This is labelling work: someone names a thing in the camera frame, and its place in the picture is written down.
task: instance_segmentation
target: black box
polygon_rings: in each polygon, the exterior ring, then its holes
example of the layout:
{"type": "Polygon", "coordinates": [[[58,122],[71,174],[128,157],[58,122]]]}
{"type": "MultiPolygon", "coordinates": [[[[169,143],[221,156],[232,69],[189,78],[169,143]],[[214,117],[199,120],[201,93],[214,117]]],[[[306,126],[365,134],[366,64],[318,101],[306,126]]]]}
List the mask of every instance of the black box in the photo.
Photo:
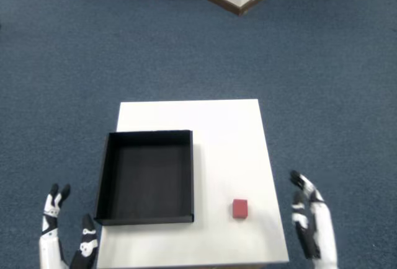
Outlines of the black box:
{"type": "Polygon", "coordinates": [[[95,220],[104,226],[193,222],[193,132],[110,133],[95,220]]]}

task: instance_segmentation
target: open black box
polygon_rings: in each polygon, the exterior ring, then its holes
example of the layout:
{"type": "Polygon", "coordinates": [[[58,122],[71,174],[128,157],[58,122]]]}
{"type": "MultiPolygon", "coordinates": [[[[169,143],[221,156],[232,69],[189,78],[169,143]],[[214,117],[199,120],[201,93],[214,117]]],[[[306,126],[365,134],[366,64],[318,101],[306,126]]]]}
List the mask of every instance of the open black box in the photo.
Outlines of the open black box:
{"type": "Polygon", "coordinates": [[[193,222],[193,133],[110,133],[95,220],[104,226],[193,222]]]}

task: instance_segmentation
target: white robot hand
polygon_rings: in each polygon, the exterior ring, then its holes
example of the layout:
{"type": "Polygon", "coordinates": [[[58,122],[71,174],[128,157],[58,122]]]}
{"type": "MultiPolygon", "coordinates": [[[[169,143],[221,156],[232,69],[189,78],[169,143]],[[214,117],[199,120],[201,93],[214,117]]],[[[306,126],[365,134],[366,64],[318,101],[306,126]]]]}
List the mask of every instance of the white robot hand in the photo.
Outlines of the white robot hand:
{"type": "Polygon", "coordinates": [[[315,269],[337,269],[337,252],[331,214],[317,188],[302,174],[291,172],[291,182],[300,188],[293,198],[292,221],[305,257],[315,269]],[[313,222],[305,215],[309,201],[313,222]]]}
{"type": "MultiPolygon", "coordinates": [[[[58,238],[58,215],[65,199],[70,194],[70,185],[58,193],[58,185],[54,184],[47,196],[44,206],[42,235],[39,240],[40,268],[67,269],[63,257],[61,242],[58,238]]],[[[91,268],[97,253],[97,236],[94,223],[87,214],[83,217],[83,236],[80,249],[75,253],[70,269],[91,268]]]]}

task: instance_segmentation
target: robotic finger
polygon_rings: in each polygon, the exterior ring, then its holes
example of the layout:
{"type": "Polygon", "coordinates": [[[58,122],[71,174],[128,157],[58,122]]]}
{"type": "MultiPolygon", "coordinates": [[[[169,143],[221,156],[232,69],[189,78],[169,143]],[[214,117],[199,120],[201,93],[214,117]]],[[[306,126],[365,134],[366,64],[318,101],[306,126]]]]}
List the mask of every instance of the robotic finger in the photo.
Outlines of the robotic finger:
{"type": "Polygon", "coordinates": [[[83,235],[80,248],[74,253],[70,269],[87,269],[94,264],[98,249],[97,234],[89,214],[83,217],[83,235]]]}
{"type": "Polygon", "coordinates": [[[51,187],[44,205],[42,235],[38,242],[41,269],[64,269],[68,267],[58,238],[58,215],[63,202],[69,197],[70,185],[66,185],[60,193],[58,193],[58,189],[58,184],[51,187]]]}
{"type": "Polygon", "coordinates": [[[305,257],[312,259],[316,269],[337,269],[337,252],[331,213],[314,184],[297,171],[290,180],[300,188],[293,199],[292,219],[305,257]],[[309,201],[313,223],[305,213],[304,199],[309,201]]]}

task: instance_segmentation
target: red block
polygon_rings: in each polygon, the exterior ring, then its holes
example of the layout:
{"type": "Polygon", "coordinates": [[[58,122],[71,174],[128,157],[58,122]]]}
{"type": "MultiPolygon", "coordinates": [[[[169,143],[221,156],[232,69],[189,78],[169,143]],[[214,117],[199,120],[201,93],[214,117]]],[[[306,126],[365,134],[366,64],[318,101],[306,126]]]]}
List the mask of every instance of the red block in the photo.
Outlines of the red block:
{"type": "Polygon", "coordinates": [[[233,217],[247,218],[248,216],[248,202],[247,200],[233,200],[233,217]]]}

